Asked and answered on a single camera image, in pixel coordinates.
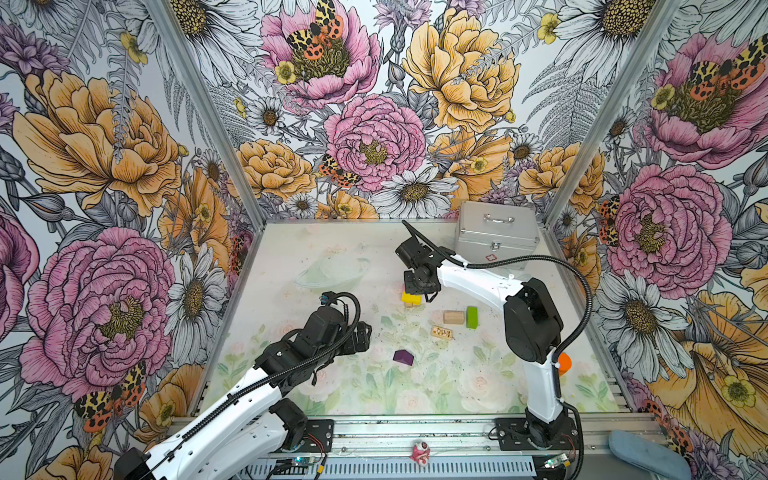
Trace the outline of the yellow wood block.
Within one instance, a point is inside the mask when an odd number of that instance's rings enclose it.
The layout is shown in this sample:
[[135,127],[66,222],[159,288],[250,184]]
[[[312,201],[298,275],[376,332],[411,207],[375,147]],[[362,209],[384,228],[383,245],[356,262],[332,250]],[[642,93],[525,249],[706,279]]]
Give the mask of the yellow wood block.
[[418,306],[422,303],[422,296],[403,292],[401,295],[401,300],[407,306]]

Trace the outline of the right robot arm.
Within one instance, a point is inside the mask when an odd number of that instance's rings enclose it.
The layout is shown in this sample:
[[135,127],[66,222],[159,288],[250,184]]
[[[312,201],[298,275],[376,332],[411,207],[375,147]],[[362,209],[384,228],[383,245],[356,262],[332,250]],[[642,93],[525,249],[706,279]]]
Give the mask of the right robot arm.
[[501,312],[504,339],[523,362],[527,382],[526,424],[522,434],[538,448],[548,448],[567,429],[568,414],[558,373],[563,320],[539,279],[500,275],[490,265],[473,264],[415,235],[395,254],[406,267],[405,292],[432,301],[443,288],[455,289]]

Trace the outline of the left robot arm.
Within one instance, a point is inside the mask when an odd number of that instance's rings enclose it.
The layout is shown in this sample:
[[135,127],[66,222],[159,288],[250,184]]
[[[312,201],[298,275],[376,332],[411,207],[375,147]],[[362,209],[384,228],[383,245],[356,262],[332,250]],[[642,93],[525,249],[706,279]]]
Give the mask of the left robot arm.
[[147,452],[132,448],[114,465],[117,479],[228,479],[252,461],[292,452],[307,415],[289,399],[335,358],[370,346],[371,328],[349,292],[325,292],[305,326],[268,345],[226,394]]

